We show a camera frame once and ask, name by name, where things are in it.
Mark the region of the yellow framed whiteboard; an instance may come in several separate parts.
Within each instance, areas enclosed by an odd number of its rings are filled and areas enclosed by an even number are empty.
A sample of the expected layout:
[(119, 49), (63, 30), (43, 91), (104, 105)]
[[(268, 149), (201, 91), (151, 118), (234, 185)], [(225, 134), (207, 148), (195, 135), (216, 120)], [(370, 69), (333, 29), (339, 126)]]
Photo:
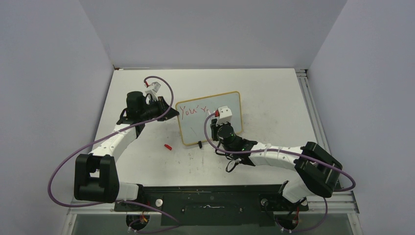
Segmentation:
[(232, 111), (231, 125), (235, 133), (243, 131), (241, 95), (238, 91), (210, 95), (176, 104), (175, 109), (180, 112), (178, 116), (179, 130), (182, 143), (186, 146), (205, 142), (203, 127), (208, 117), (207, 110), (214, 113), (217, 108), (228, 106)]

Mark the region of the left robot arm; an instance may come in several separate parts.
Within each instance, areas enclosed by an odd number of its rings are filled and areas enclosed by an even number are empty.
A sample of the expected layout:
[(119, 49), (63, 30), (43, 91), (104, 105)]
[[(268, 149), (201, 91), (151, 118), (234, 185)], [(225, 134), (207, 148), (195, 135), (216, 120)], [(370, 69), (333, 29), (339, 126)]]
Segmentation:
[(138, 192), (139, 185), (119, 180), (116, 161), (128, 145), (140, 136), (145, 121), (154, 118), (166, 121), (180, 113), (170, 108), (162, 96), (147, 103), (146, 97), (139, 91), (127, 94), (126, 105), (115, 125), (113, 136), (89, 154), (80, 154), (76, 158), (75, 199), (99, 203), (127, 200), (127, 205), (134, 211), (144, 208), (146, 197)]

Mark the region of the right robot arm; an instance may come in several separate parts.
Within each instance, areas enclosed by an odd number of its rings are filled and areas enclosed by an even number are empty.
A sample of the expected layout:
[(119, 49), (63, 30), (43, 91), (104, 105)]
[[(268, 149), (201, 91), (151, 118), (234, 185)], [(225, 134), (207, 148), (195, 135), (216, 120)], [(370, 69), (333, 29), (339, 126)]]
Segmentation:
[(277, 195), (277, 204), (290, 209), (303, 198), (317, 195), (330, 198), (335, 191), (342, 165), (315, 142), (300, 147), (278, 147), (250, 141), (235, 134), (230, 123), (210, 122), (211, 138), (218, 141), (224, 155), (236, 164), (278, 167), (298, 174), (286, 180)]

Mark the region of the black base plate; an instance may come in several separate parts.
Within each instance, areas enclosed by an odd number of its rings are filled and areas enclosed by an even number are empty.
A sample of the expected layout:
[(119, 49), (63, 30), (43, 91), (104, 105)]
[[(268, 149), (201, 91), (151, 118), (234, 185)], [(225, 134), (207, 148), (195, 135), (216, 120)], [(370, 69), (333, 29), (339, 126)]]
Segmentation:
[(309, 210), (307, 201), (290, 203), (282, 197), (280, 185), (174, 186), (139, 188), (133, 204), (116, 203), (116, 212), (148, 215), (149, 205), (172, 216), (162, 215), (163, 226), (273, 226), (271, 216), (294, 218)]

